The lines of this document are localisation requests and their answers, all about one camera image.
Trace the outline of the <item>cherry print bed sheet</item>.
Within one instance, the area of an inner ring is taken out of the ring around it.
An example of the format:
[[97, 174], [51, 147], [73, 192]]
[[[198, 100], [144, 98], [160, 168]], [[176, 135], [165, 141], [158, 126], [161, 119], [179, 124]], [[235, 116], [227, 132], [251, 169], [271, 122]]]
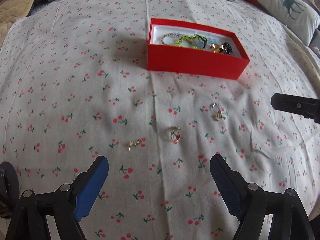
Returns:
[[[148, 71], [152, 18], [231, 31], [250, 62], [237, 80]], [[59, 0], [18, 20], [1, 47], [1, 161], [21, 190], [43, 193], [105, 156], [87, 239], [232, 239], [214, 154], [319, 214], [319, 125], [273, 110], [275, 93], [319, 97], [319, 58], [241, 0]], [[213, 119], [214, 102], [226, 120]]]

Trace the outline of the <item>silver hoop charm earring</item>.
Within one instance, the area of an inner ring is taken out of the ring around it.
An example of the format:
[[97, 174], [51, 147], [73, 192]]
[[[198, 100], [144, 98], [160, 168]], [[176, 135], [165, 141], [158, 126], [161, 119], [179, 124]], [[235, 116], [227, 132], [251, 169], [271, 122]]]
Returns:
[[219, 121], [219, 120], [226, 120], [226, 116], [223, 115], [223, 110], [221, 105], [218, 102], [214, 102], [210, 105], [212, 111], [213, 111], [213, 119], [215, 121]]

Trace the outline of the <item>small gold red earring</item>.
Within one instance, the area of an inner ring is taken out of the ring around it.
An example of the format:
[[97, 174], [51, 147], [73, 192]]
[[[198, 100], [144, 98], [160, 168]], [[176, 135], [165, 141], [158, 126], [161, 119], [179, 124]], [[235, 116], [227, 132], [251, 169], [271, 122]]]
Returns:
[[138, 140], [129, 141], [127, 143], [127, 149], [128, 149], [128, 151], [131, 151], [131, 148], [136, 147], [136, 146], [144, 147], [145, 146], [145, 142], [146, 142], [145, 138], [140, 138]]

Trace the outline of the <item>white deer print pillow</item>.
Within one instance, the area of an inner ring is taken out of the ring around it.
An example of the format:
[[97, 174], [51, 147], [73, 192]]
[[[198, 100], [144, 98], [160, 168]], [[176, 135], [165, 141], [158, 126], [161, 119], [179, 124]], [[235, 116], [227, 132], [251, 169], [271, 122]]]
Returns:
[[267, 12], [287, 26], [306, 46], [319, 26], [319, 14], [302, 0], [257, 0]]

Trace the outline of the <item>beige quilted blanket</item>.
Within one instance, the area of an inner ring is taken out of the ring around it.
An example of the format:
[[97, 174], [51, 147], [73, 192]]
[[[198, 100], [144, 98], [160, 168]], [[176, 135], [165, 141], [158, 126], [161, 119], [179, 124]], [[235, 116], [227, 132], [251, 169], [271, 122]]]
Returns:
[[35, 0], [1, 0], [1, 45], [11, 26], [26, 17]]

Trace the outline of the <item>dark round disc object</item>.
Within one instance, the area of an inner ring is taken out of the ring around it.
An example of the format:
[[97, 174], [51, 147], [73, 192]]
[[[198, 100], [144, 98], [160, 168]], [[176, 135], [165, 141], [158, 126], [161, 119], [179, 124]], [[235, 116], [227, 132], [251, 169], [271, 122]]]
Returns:
[[20, 186], [16, 171], [11, 163], [2, 162], [0, 173], [1, 218], [11, 218], [20, 197]]

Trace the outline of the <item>red open gift box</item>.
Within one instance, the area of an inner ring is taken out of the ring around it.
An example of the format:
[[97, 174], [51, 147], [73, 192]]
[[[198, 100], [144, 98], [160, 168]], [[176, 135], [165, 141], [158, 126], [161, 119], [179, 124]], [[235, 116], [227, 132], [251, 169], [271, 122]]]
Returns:
[[185, 21], [151, 19], [147, 70], [236, 80], [249, 62], [233, 32]]

